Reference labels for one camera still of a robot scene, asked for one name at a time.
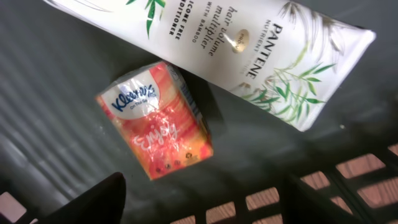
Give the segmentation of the orange Kleenex tissue pack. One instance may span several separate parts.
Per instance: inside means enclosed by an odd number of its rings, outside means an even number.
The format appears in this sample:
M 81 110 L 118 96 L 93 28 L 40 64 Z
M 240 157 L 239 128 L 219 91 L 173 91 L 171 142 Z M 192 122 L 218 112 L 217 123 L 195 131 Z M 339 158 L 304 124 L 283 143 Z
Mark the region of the orange Kleenex tissue pack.
M 151 180 L 213 155 L 210 134 L 185 80 L 165 61 L 119 77 L 96 101 Z

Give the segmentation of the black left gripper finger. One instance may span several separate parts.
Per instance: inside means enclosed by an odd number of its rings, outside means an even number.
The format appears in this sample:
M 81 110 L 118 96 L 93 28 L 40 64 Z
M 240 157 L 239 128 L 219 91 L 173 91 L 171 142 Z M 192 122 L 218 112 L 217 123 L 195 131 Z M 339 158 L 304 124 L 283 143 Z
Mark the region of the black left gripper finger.
M 126 201 L 126 180 L 115 172 L 73 199 L 40 224 L 120 224 Z

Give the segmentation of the dark grey plastic basket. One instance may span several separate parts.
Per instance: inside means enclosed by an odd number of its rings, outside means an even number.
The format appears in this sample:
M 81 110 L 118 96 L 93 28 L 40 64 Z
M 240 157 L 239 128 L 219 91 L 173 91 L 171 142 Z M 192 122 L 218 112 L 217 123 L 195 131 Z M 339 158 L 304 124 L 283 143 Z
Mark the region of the dark grey plastic basket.
M 1 188 L 42 219 L 121 172 L 123 223 L 278 223 L 290 174 L 365 223 L 395 223 L 397 2 L 305 5 L 377 34 L 312 128 L 183 71 L 215 153 L 150 180 L 95 96 L 157 57 L 43 1 L 2 1 Z

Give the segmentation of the white Pantene conditioner tube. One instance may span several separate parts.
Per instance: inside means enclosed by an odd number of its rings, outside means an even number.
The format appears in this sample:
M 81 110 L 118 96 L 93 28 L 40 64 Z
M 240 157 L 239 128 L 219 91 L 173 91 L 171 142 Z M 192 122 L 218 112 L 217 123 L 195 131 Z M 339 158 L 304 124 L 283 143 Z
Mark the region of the white Pantene conditioner tube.
M 292 125 L 308 130 L 374 32 L 285 0 L 52 0 Z

